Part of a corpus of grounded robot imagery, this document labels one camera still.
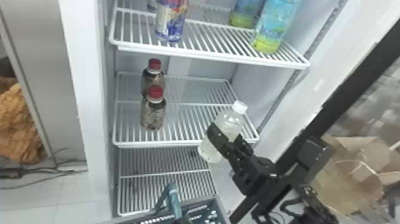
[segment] beverage bottle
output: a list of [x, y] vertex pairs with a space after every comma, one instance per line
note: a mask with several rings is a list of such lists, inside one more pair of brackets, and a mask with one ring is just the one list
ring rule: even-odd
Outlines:
[[[221, 132], [228, 137], [230, 142], [233, 142], [242, 130], [245, 123], [243, 115], [246, 110], [247, 105], [237, 100], [233, 103], [232, 108], [220, 112], [213, 121]], [[198, 152], [201, 157], [209, 163], [218, 163], [222, 159], [222, 155], [218, 152], [213, 143], [211, 143], [207, 134], [204, 136], [203, 141], [198, 147]]]
[[189, 0], [157, 0], [155, 34], [161, 41], [179, 42]]
[[140, 124], [149, 130], [158, 130], [163, 126], [167, 102], [160, 86], [150, 86], [143, 97], [140, 110]]
[[237, 0], [229, 14], [229, 25], [253, 28], [255, 16], [264, 0]]
[[161, 70], [161, 61], [156, 58], [149, 60], [147, 68], [142, 72], [142, 95], [147, 95], [148, 88], [152, 85], [165, 90], [164, 73]]
[[276, 52], [301, 2], [302, 0], [266, 1], [250, 44], [265, 54]]

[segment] orange bag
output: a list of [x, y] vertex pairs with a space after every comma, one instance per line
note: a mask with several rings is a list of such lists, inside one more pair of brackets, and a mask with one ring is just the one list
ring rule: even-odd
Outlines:
[[0, 155], [18, 163], [38, 163], [42, 141], [35, 128], [21, 86], [0, 77]]

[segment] refrigerator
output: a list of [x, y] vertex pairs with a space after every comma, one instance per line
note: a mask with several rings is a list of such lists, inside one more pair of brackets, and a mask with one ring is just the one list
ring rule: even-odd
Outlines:
[[[251, 29], [227, 24], [235, 2], [191, 0], [183, 40], [169, 44], [155, 37], [146, 1], [58, 0], [99, 222], [152, 209], [168, 182], [181, 200], [218, 195], [233, 213], [245, 197], [229, 163], [210, 165], [196, 152], [216, 114], [243, 101], [242, 135], [255, 153], [288, 157], [400, 17], [394, 0], [305, 0], [267, 55], [249, 45]], [[139, 124], [140, 74], [150, 58], [161, 60], [167, 82], [158, 131]]]

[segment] bottle cap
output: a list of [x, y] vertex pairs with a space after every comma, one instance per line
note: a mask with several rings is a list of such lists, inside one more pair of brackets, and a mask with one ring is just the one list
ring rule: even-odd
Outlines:
[[151, 58], [147, 68], [152, 70], [161, 70], [161, 61], [157, 58]]
[[233, 103], [232, 109], [238, 114], [245, 114], [247, 105], [244, 102], [237, 100]]
[[147, 93], [148, 96], [153, 99], [161, 99], [163, 97], [163, 89], [160, 86], [150, 86]]

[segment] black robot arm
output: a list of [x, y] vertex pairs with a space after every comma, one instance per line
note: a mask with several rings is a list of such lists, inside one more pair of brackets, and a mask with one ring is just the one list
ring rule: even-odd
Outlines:
[[[281, 196], [280, 193], [287, 191], [283, 186], [294, 188], [300, 195], [294, 200], [284, 201], [280, 207], [282, 212], [293, 217], [291, 224], [338, 223], [336, 216], [317, 199], [317, 193], [307, 184], [332, 155], [325, 146], [321, 146], [321, 142], [315, 143], [314, 139], [307, 141], [292, 171], [279, 174], [275, 164], [267, 158], [257, 157], [251, 145], [241, 135], [234, 142], [229, 142], [221, 132], [208, 136], [213, 136], [210, 141], [229, 161], [234, 172], [232, 179], [246, 196], [245, 201], [230, 216], [233, 224], [238, 223], [254, 206], [251, 215], [257, 223], [273, 223], [269, 212], [273, 209], [272, 202], [279, 198], [273, 196]], [[303, 214], [296, 214], [288, 209], [288, 206], [298, 203], [306, 204]]]

